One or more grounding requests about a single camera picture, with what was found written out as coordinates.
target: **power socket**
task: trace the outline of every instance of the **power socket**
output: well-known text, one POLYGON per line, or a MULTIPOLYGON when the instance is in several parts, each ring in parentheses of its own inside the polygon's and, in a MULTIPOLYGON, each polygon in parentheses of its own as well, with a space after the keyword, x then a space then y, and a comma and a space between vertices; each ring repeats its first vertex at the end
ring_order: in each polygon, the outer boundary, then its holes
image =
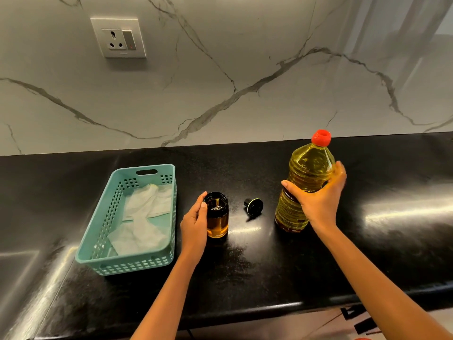
POLYGON ((105 45, 109 50, 127 50, 121 29, 103 29, 102 32, 105 37, 105 45))
POLYGON ((92 17, 91 23, 104 57, 146 57, 138 19, 92 17))

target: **teal plastic basket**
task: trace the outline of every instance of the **teal plastic basket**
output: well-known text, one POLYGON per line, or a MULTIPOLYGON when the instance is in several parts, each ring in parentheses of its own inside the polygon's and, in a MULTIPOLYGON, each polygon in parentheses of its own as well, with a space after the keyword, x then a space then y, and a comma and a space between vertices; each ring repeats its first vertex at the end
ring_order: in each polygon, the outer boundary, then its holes
POLYGON ((119 274, 166 266, 174 257, 176 221, 176 178, 173 165, 154 165, 121 168, 114 171, 101 199, 94 210, 88 228, 76 254, 76 261, 88 265, 101 276, 119 274), (152 223, 164 231, 170 230, 168 243, 160 251, 118 255, 107 236, 123 222, 123 210, 127 195, 135 188, 153 183, 173 184, 173 200, 170 213, 153 217, 152 223))

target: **red object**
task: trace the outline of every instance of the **red object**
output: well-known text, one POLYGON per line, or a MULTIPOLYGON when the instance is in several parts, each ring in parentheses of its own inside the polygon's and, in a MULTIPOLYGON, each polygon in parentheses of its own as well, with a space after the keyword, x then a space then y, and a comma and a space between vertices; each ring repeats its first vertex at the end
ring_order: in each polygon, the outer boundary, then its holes
POLYGON ((327 130, 318 130, 312 137, 312 143, 318 147, 327 147, 330 143, 332 136, 327 130))

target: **white tissue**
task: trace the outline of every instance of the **white tissue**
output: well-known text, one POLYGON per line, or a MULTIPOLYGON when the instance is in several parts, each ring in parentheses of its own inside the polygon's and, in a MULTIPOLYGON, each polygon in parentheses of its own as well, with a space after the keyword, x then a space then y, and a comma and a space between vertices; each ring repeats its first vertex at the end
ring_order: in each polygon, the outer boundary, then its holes
POLYGON ((126 198, 123 223, 108 235, 118 255, 160 250, 168 242, 169 231, 165 234, 148 218, 170 212, 172 192, 170 184, 149 184, 126 198))

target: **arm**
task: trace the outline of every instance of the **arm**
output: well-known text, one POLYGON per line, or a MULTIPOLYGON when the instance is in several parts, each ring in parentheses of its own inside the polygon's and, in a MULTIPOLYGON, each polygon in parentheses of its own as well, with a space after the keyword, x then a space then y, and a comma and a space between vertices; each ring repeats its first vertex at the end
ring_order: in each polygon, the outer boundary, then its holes
POLYGON ((182 251, 170 275, 130 340, 173 340, 187 288, 206 246, 207 206, 202 193, 181 222, 182 251))
POLYGON ((331 180, 318 192, 303 192, 286 180, 282 185, 299 200, 314 231, 387 340, 453 339, 338 229, 335 218, 345 182, 346 171, 338 161, 331 180))

